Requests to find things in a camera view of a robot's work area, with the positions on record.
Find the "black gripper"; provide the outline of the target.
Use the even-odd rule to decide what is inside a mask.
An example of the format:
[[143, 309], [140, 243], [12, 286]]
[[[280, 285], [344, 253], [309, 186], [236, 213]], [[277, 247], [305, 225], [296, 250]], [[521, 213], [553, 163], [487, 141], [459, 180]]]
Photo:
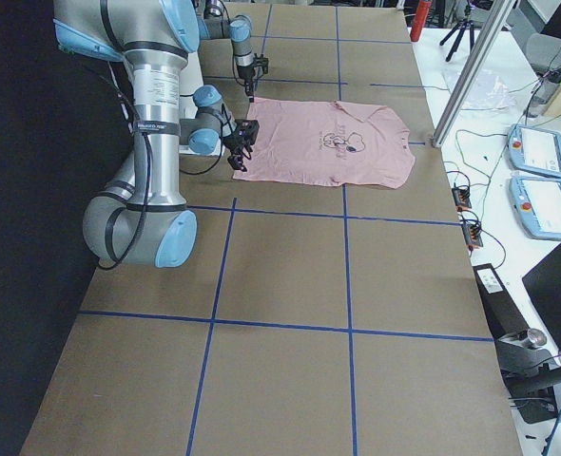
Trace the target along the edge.
[[239, 129], [234, 130], [229, 135], [222, 138], [222, 144], [229, 152], [227, 158], [229, 165], [235, 171], [246, 172], [247, 168], [243, 163], [243, 150], [245, 146], [243, 133]]
[[247, 66], [236, 66], [236, 70], [238, 71], [238, 79], [244, 87], [244, 92], [248, 102], [253, 103], [255, 100], [254, 86], [256, 85], [253, 64]]

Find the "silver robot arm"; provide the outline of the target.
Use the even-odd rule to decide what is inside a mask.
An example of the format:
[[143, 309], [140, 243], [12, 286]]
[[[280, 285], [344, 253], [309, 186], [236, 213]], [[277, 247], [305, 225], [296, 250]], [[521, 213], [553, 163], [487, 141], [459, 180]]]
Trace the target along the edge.
[[250, 18], [199, 14], [193, 1], [58, 1], [54, 25], [61, 50], [123, 64], [133, 89], [125, 97], [133, 149], [87, 207], [87, 246], [103, 270], [122, 263], [184, 264], [197, 219], [180, 191], [181, 148], [226, 156], [232, 168], [243, 170], [259, 124], [236, 119], [212, 85], [191, 91], [196, 112], [187, 117], [182, 78], [201, 40], [227, 39], [252, 95], [267, 61], [251, 46]]
[[202, 8], [197, 7], [197, 21], [202, 39], [230, 41], [234, 78], [253, 103], [261, 58], [251, 44], [251, 19], [244, 14], [231, 17], [224, 1], [205, 1]]

